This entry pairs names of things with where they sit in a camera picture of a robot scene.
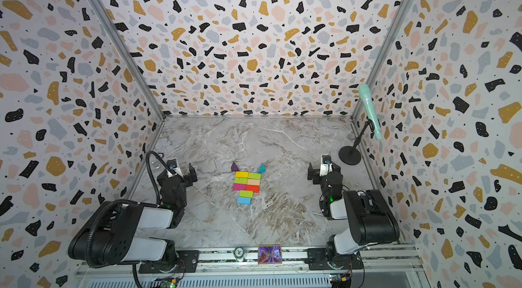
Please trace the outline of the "magenta rectangular block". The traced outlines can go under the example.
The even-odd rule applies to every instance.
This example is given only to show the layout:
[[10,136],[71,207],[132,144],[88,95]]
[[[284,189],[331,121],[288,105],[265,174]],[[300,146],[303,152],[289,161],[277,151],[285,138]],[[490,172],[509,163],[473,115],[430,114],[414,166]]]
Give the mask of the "magenta rectangular block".
[[235,191],[246,190],[246,188],[247,188],[246,184],[238,184],[238,183],[234,183],[233,187],[232,187],[232,189]]

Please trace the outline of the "mint green microphone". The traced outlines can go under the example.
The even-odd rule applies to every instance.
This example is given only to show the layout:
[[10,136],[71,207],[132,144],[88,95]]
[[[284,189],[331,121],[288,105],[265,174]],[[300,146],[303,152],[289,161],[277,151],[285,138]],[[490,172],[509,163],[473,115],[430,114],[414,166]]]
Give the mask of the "mint green microphone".
[[375,111],[375,107],[372,102],[372,94],[367,84],[359,87],[360,102],[364,105],[366,111],[366,117],[371,122],[372,131],[375,134],[377,140],[382,139],[381,126]]

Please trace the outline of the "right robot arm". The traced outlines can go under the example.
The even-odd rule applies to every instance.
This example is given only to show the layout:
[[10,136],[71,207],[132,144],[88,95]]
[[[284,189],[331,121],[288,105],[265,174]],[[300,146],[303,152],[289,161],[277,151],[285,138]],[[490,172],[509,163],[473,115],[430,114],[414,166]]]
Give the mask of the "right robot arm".
[[326,247],[308,249],[310,270],[345,270],[357,253],[378,244],[399,240],[398,222],[379,190],[348,190],[341,167],[323,155],[319,168],[311,164],[307,179],[320,186],[319,208],[329,220],[346,220],[347,229],[329,238]]

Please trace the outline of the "natural wood block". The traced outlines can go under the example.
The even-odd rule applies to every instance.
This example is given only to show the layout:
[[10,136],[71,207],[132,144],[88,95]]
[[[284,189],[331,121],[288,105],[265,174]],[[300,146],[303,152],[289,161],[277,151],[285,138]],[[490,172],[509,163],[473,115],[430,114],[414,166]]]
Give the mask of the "natural wood block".
[[250,186],[260,186],[260,180],[259,179],[248,179],[247,185]]

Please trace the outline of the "teal triangular block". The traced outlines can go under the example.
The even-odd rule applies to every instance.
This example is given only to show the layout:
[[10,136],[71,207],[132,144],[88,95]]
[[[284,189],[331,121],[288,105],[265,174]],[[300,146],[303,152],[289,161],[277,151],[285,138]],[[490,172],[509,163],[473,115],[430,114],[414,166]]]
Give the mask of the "teal triangular block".
[[259,174],[264,174],[265,172],[266,172],[265,164],[261,164],[259,169],[258,169],[258,173]]

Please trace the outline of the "light blue rectangular block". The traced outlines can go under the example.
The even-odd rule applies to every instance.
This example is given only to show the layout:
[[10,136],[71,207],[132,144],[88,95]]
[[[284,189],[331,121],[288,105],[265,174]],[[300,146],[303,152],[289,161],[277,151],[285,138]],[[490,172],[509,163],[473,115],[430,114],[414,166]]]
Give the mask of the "light blue rectangular block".
[[251,198],[241,197],[237,198],[238,205],[251,205]]

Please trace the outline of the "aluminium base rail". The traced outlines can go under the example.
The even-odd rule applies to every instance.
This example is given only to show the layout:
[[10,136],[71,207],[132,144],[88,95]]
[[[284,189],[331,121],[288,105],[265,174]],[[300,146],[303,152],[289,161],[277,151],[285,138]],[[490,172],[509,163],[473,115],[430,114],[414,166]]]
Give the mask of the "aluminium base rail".
[[243,247],[245,258],[236,261],[234,248],[181,249],[197,252],[186,270],[138,273],[130,266],[92,269],[83,264],[72,287],[429,287],[427,276],[410,244],[375,245],[359,251],[345,270],[310,270],[308,249],[282,247],[281,264],[258,264],[258,248]]

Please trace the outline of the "black microphone stand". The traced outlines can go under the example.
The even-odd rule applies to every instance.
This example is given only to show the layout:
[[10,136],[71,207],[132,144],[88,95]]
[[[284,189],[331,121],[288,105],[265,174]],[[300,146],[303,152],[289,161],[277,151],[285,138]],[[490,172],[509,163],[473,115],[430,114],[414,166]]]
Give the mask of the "black microphone stand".
[[362,155],[358,150],[358,145],[361,143],[362,136],[367,128],[370,128],[371,130],[375,129],[374,122],[369,118],[366,119],[364,127],[361,129],[360,134],[356,137],[353,145],[344,146],[339,150],[338,156],[344,164],[355,166],[361,162]]

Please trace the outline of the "yellow rectangular block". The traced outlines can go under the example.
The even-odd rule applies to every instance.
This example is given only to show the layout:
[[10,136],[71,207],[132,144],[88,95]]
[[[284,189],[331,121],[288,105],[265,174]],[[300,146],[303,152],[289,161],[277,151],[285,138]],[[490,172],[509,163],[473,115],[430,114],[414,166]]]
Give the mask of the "yellow rectangular block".
[[236,172],[235,176],[237,178],[248,178],[249,177],[249,173],[248,172]]

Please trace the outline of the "lime green block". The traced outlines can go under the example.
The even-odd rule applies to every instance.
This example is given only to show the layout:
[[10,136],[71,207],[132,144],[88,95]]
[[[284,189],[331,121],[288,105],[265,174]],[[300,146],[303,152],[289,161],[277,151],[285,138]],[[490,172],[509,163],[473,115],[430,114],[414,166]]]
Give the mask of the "lime green block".
[[262,175],[259,173],[253,173],[253,172],[248,173],[248,179],[261,180],[261,178],[262,178]]
[[254,192],[253,191],[241,190],[239,192],[239,196],[242,197],[242,198],[253,198],[254,197]]
[[248,179],[243,178],[243,177],[236,177],[234,180],[234,184],[239,184],[239,185],[247,185],[247,182],[248,182]]

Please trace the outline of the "colourful picture card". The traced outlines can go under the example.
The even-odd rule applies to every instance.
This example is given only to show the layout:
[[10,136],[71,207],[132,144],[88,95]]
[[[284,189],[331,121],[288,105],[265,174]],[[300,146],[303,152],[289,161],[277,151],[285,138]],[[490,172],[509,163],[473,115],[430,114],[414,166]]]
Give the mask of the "colourful picture card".
[[282,248],[279,245],[266,245],[258,247],[258,264],[281,264]]

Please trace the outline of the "purple triangular block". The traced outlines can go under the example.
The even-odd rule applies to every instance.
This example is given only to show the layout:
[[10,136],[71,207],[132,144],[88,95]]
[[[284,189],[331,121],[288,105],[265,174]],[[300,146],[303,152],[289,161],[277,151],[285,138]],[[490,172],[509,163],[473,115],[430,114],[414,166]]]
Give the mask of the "purple triangular block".
[[236,165],[235,162],[232,163],[231,171],[232,171],[232,172],[239,172],[239,167],[238,167],[238,165]]

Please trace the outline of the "round green white badge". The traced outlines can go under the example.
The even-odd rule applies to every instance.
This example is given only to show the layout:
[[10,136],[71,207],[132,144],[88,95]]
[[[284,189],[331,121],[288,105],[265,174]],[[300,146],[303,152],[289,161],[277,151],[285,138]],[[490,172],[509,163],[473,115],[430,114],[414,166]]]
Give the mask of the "round green white badge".
[[238,262],[242,262],[245,258],[245,250],[242,247],[236,247],[233,251],[234,258]]

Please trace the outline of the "red rectangular block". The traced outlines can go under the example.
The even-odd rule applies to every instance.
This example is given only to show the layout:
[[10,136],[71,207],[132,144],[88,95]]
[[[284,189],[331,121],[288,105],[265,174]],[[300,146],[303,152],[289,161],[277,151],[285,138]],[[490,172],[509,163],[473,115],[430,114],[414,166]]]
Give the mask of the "red rectangular block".
[[254,193],[258,193],[260,191],[260,187],[258,185],[247,185],[246,191],[252,191]]

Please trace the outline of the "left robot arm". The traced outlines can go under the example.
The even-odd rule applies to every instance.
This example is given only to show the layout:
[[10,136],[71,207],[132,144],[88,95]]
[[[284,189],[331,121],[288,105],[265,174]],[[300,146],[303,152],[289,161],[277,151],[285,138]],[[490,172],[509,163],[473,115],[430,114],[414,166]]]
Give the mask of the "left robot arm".
[[149,151],[145,165],[156,201],[128,199],[103,202],[68,247],[68,256],[84,261],[90,268],[131,265],[133,272],[169,273],[186,270],[198,253],[180,253],[173,240],[143,238],[139,230],[175,229],[181,223],[188,204],[187,188],[197,182],[193,166],[184,174],[177,160],[164,161]]

